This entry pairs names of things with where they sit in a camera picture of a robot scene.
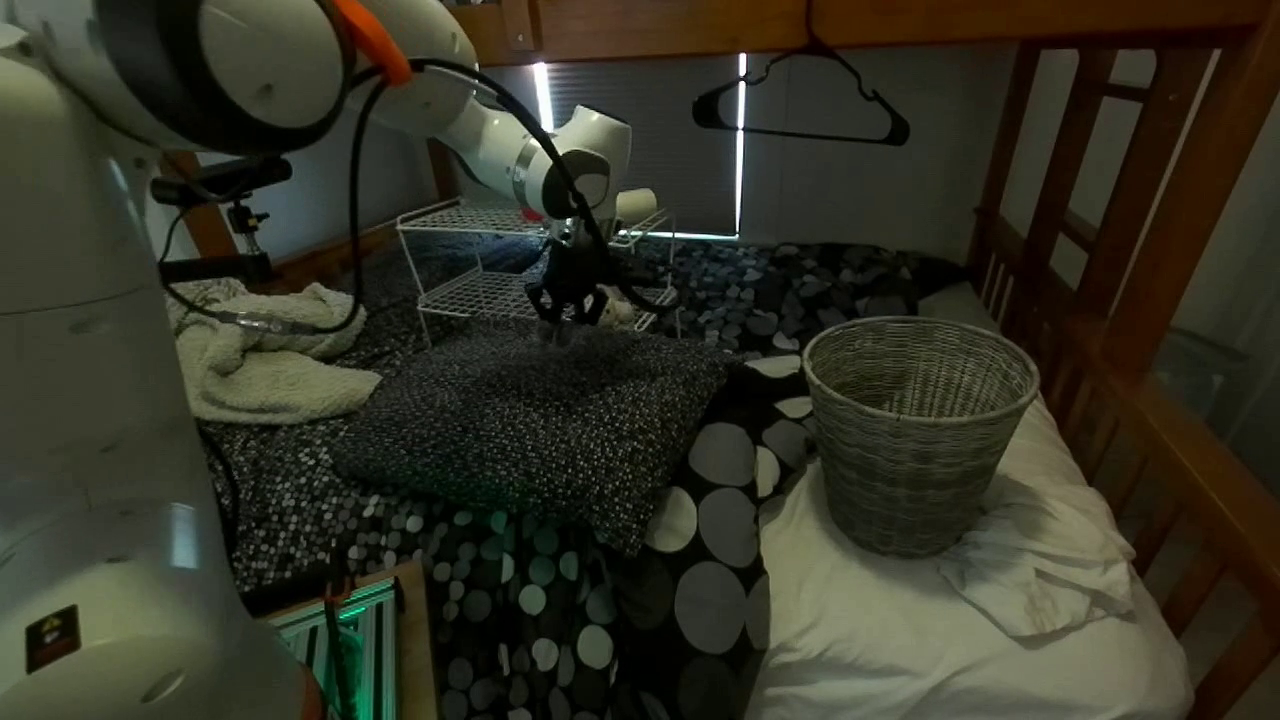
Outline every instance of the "wooden bed frame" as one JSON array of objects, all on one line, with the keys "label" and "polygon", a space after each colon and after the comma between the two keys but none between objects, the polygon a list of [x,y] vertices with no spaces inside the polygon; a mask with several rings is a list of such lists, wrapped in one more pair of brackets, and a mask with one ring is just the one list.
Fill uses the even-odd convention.
[{"label": "wooden bed frame", "polygon": [[[1139,574],[1167,556],[1172,538],[1196,540],[1172,587],[1156,594],[1172,632],[1182,637],[1226,579],[1252,598],[1252,618],[1202,663],[1191,713],[1226,718],[1280,657],[1280,504],[1146,368],[1280,87],[1280,4],[816,0],[813,11],[839,47],[1021,44],[968,265],[989,314],[1040,360],[1045,397],[1126,528]],[[805,0],[490,0],[455,15],[484,64],[805,44]],[[1074,47],[1080,73],[1021,236],[998,199],[1045,47]],[[1156,47],[1151,87],[1113,84],[1115,47]],[[1103,225],[1089,229],[1068,198],[1107,95],[1145,113]],[[1050,272],[1060,242],[1089,253],[1080,286]]]}]

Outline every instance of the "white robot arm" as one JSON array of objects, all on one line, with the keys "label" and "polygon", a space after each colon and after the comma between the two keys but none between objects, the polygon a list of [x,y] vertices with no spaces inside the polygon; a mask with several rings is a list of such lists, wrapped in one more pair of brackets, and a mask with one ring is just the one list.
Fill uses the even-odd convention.
[{"label": "white robot arm", "polygon": [[[311,684],[239,609],[141,213],[160,150],[320,140],[371,11],[403,57],[470,64],[435,0],[0,0],[0,718],[311,713]],[[578,113],[555,174],[447,77],[379,109],[512,199],[611,219],[628,130]]]}]

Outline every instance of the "mattress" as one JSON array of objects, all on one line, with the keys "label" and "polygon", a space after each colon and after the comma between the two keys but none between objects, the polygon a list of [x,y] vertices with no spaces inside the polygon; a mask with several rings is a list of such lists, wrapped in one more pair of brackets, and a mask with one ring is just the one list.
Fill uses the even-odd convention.
[{"label": "mattress", "polygon": [[[989,323],[970,291],[923,307]],[[998,472],[1083,485],[1035,400]],[[1049,640],[1011,640],[959,600],[940,562],[888,562],[836,531],[820,468],[765,511],[771,640],[753,718],[1182,718],[1189,661],[1156,600]]]}]

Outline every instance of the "black hanger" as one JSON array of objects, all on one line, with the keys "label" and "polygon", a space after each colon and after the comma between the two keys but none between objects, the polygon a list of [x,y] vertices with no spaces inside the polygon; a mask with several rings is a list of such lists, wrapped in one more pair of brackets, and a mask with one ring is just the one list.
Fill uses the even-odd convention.
[{"label": "black hanger", "polygon": [[[895,113],[895,109],[865,79],[858,69],[850,69],[832,44],[822,44],[822,39],[816,35],[816,30],[813,30],[813,4],[816,4],[816,0],[805,4],[805,35],[808,35],[805,47],[781,53],[781,57],[771,57],[756,77],[746,73],[746,77],[735,77],[735,79],[716,84],[716,87],[707,87],[702,95],[695,95],[695,99],[693,99],[693,124],[695,124],[695,130],[746,133],[746,135],[786,135],[786,140],[829,140],[829,146],[891,146],[891,150],[899,150],[899,146],[912,140],[912,124],[905,122],[905,113]],[[723,95],[723,93],[735,93],[739,84],[765,84],[777,64],[786,64],[786,60],[795,60],[795,57],[816,57],[816,60],[839,64],[839,69],[850,77],[850,87],[857,87],[868,103],[885,109],[888,133],[885,133],[885,135],[832,135],[832,133],[786,133],[786,130],[735,130],[735,124],[726,124],[726,122],[721,117],[721,95]]]}]

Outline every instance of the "gray laundry basket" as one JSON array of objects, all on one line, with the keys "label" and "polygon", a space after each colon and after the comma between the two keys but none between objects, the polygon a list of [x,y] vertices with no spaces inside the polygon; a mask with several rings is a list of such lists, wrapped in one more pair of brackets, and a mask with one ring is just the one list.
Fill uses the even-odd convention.
[{"label": "gray laundry basket", "polygon": [[983,510],[1040,373],[950,322],[850,322],[805,348],[829,511],[885,556],[932,556]]}]

